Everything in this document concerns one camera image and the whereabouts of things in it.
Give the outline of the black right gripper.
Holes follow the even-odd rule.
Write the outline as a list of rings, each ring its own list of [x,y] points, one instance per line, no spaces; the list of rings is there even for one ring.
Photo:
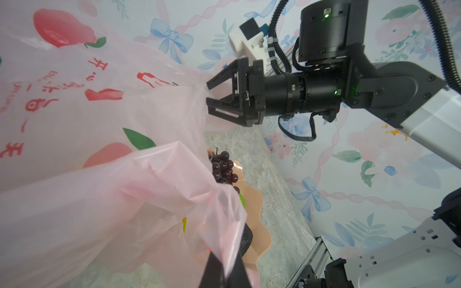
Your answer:
[[[261,125],[264,118],[295,114],[324,113],[340,106],[341,81],[310,77],[306,73],[264,76],[263,61],[239,58],[207,83],[211,91],[231,80],[232,92],[222,99],[206,98],[208,113],[239,126]]]

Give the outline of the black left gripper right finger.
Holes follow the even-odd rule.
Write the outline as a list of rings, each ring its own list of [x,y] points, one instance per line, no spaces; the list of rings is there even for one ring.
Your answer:
[[[234,268],[226,281],[227,288],[252,288],[240,253],[237,254]]]

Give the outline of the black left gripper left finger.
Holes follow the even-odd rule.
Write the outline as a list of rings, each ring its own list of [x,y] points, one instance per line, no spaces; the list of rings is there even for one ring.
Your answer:
[[[213,253],[210,253],[198,288],[224,288],[224,284],[223,266],[220,260]]]

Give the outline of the pink plastic bag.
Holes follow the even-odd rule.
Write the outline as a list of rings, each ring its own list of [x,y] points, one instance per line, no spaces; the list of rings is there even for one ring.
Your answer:
[[[210,253],[226,287],[247,214],[204,142],[226,124],[209,74],[181,62],[193,37],[142,24],[155,45],[91,2],[1,2],[2,287],[56,288],[98,262],[198,288]]]

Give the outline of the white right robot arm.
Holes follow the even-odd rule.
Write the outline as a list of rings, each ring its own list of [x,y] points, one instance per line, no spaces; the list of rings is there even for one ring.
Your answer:
[[[207,82],[226,80],[232,93],[208,98],[210,115],[243,127],[296,114],[334,121],[340,105],[365,109],[453,164],[461,165],[461,79],[449,31],[436,1],[421,1],[435,36],[443,76],[407,61],[371,63],[364,54],[367,1],[319,1],[301,12],[300,36],[291,56],[276,37],[286,1],[254,46],[259,27],[243,23],[232,48],[238,58]],[[415,288],[461,267],[461,192],[448,194],[419,227],[357,259],[317,262],[311,252],[291,288]]]

